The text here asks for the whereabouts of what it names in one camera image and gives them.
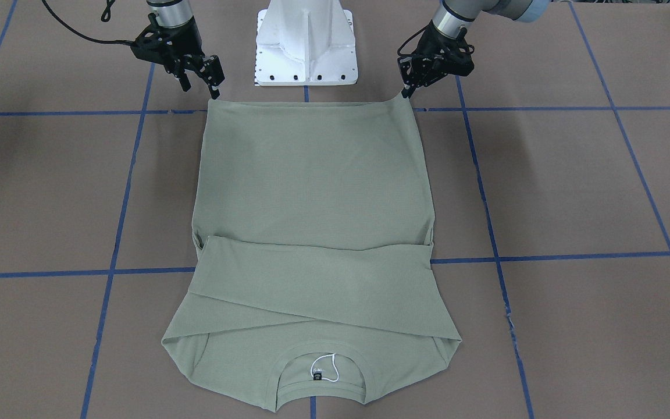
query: black cable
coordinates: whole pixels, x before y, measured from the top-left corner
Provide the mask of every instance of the black cable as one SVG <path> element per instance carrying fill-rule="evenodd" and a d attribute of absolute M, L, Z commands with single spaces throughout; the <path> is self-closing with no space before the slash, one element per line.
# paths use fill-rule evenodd
<path fill-rule="evenodd" d="M 107 5 L 105 6 L 105 11 L 103 11 L 103 15 L 100 16 L 100 20 L 103 22 L 109 22 L 110 21 L 110 8 L 112 5 L 114 5 L 115 0 L 105 0 Z"/>
<path fill-rule="evenodd" d="M 64 22 L 63 20 L 61 20 L 61 18 L 59 18 L 59 16 L 56 15 L 56 13 L 53 11 L 53 9 L 51 9 L 51 6 L 48 5 L 48 2 L 46 2 L 46 0 L 42 0 L 42 2 L 43 2 L 43 5 L 45 6 L 46 10 L 48 10 L 48 13 L 50 13 L 51 16 L 54 17 L 54 19 L 56 19 L 56 20 L 57 20 L 60 24 L 62 24 L 66 29 L 69 29 L 69 31 L 73 32 L 73 33 L 74 33 L 75 35 L 77 35 L 78 37 L 81 37 L 81 38 L 83 38 L 83 39 L 85 39 L 85 40 L 88 40 L 88 41 L 90 41 L 90 42 L 94 42 L 94 43 L 98 43 L 98 44 L 107 44 L 107 45 L 109 45 L 109 44 L 119 44 L 119 45 L 128 45 L 128 46 L 133 45 L 133 42 L 131 42 L 131 41 L 129 41 L 129 40 L 112 40 L 112 41 L 106 41 L 106 40 L 96 40 L 95 38 L 88 37 L 87 35 L 80 33 L 79 31 L 77 31 L 76 29 L 74 29 L 74 27 L 69 26 L 66 22 Z"/>
<path fill-rule="evenodd" d="M 412 37 L 407 38 L 407 40 L 405 42 L 403 42 L 402 45 L 399 48 L 397 48 L 397 55 L 400 56 L 401 58 L 406 58 L 406 56 L 410 56 L 410 54 L 402 53 L 402 48 L 405 48 L 407 43 L 414 40 L 415 37 L 417 37 L 417 35 L 420 35 L 423 32 L 425 32 L 428 29 L 429 26 L 430 26 L 430 23 L 426 24 L 425 26 L 421 27 L 420 31 L 415 32 L 415 34 L 413 34 Z"/>

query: cardboard floor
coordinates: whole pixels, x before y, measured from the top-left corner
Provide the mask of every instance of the cardboard floor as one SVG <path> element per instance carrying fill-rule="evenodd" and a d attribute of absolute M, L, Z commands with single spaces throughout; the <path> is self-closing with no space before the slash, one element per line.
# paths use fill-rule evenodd
<path fill-rule="evenodd" d="M 231 101 L 382 101 L 434 0 L 343 0 L 359 82 L 255 87 L 268 2 L 193 3 Z M 143 2 L 51 5 L 104 39 Z M 670 5 L 481 15 L 475 71 L 415 93 L 433 269 L 465 341 L 446 371 L 359 405 L 277 414 L 195 387 L 159 344 L 196 263 L 208 91 L 125 46 L 0 2 L 0 417 L 670 418 Z"/>

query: white hanging loop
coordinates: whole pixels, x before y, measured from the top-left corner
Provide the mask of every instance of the white hanging loop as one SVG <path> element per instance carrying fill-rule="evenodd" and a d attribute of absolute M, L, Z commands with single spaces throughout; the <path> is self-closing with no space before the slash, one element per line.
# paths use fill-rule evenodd
<path fill-rule="evenodd" d="M 338 380 L 340 379 L 340 372 L 337 370 L 337 366 L 335 366 L 335 354 L 334 353 L 331 353 L 330 355 L 322 355 L 319 358 L 317 358 L 316 360 L 314 360 L 314 362 L 312 363 L 312 366 L 309 367 L 309 375 L 311 375 L 312 378 L 314 378 L 314 364 L 316 364 L 317 361 L 321 360 L 322 358 L 327 358 L 328 356 L 330 356 L 333 360 L 333 368 L 335 369 L 335 374 L 337 374 L 337 377 L 335 377 L 335 379 L 329 379 L 327 377 L 322 377 L 322 379 L 324 379 L 325 381 L 329 381 L 329 382 L 338 382 Z"/>

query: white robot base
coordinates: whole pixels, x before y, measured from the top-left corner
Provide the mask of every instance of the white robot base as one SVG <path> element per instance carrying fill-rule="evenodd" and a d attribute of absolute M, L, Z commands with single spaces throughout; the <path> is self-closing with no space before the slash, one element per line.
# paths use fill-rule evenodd
<path fill-rule="evenodd" d="M 353 14 L 340 0 L 271 0 L 258 13 L 255 84 L 337 86 L 358 80 Z"/>

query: neckline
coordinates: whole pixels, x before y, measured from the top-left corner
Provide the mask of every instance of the neckline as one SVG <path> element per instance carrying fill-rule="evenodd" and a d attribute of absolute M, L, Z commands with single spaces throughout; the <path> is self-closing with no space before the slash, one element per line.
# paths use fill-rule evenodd
<path fill-rule="evenodd" d="M 279 356 L 276 362 L 273 363 L 268 376 L 268 386 L 266 387 L 265 392 L 265 404 L 269 410 L 277 411 L 277 409 L 281 407 L 277 405 L 277 401 L 279 400 L 279 397 L 277 396 L 279 395 L 279 380 L 281 379 L 281 374 L 286 368 L 286 365 L 294 358 L 307 355 L 308 353 L 337 353 L 338 355 L 347 356 L 361 370 L 365 387 L 363 402 L 369 403 L 376 398 L 374 376 L 370 370 L 369 363 L 367 363 L 361 353 L 343 342 L 335 342 L 334 340 L 311 340 L 310 342 L 305 342 L 288 348 L 282 352 L 281 356 Z"/>

